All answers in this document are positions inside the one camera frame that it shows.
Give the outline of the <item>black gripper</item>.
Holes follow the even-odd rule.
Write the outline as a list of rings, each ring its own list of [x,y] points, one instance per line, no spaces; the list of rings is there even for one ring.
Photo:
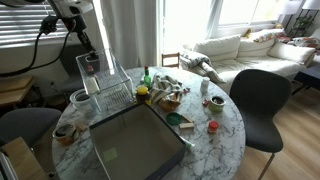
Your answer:
[[[79,41],[90,55],[91,60],[96,60],[98,55],[96,53],[96,49],[92,46],[92,43],[85,32],[87,25],[83,17],[81,15],[76,15],[74,17],[62,18],[62,22],[69,32],[77,33]]]

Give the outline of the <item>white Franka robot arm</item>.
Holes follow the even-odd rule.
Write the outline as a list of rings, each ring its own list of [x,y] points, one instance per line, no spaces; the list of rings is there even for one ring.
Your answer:
[[[82,46],[87,51],[92,59],[97,59],[96,49],[92,45],[85,29],[83,14],[91,11],[93,5],[86,0],[0,0],[0,3],[12,8],[20,8],[27,5],[36,5],[47,1],[58,19],[61,19],[65,27],[76,32]]]

